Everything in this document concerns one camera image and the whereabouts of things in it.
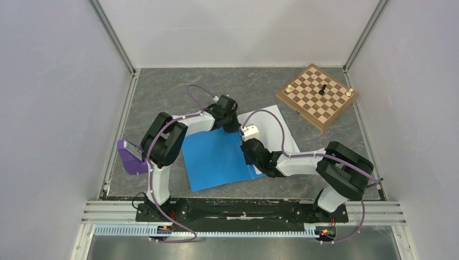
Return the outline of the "blue file folder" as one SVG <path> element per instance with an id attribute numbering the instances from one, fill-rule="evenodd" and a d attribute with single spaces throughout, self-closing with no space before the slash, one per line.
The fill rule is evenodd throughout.
<path id="1" fill-rule="evenodd" d="M 185 137 L 181 150 L 191 191 L 263 177 L 253 165 L 246 164 L 240 146 L 241 134 L 223 129 Z"/>

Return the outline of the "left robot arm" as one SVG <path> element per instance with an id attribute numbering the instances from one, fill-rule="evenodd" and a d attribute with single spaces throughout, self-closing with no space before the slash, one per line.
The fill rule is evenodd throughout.
<path id="1" fill-rule="evenodd" d="M 201 107 L 186 115 L 157 115 L 141 141 L 143 160 L 148 169 L 148 200 L 152 202 L 149 214 L 157 221 L 168 218 L 171 197 L 169 175 L 172 163 L 182 149 L 185 137 L 199 132 L 222 128 L 226 133 L 237 132 L 240 123 L 237 117 L 237 102 L 227 95 L 216 97 L 215 103 Z"/>

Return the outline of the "white paper sheet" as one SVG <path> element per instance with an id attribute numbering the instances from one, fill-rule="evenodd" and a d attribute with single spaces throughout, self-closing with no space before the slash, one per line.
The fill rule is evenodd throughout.
<path id="1" fill-rule="evenodd" d="M 266 107 L 265 112 L 257 112 L 254 115 L 251 115 L 250 112 L 238 115 L 238 120 L 241 124 L 248 120 L 245 126 L 249 124 L 256 125 L 259 130 L 258 140 L 270 152 L 281 151 L 282 147 L 289 154 L 300 152 L 278 106 Z M 281 145 L 282 134 L 285 134 L 284 146 Z M 306 174 L 308 171 L 307 159 L 301 161 L 299 158 L 289 159 L 282 155 L 278 163 L 280 163 L 279 170 L 288 176 Z"/>

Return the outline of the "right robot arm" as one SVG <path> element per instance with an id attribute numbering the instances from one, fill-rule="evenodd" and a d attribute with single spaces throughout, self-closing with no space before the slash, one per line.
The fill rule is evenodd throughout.
<path id="1" fill-rule="evenodd" d="M 369 186 L 378 184 L 372 175 L 374 164 L 337 141 L 316 151 L 287 154 L 269 151 L 260 140 L 252 138 L 242 142 L 241 150 L 248 165 L 270 178 L 314 174 L 322 177 L 328 186 L 312 207 L 319 221 L 328 220 L 342 204 L 361 200 Z"/>

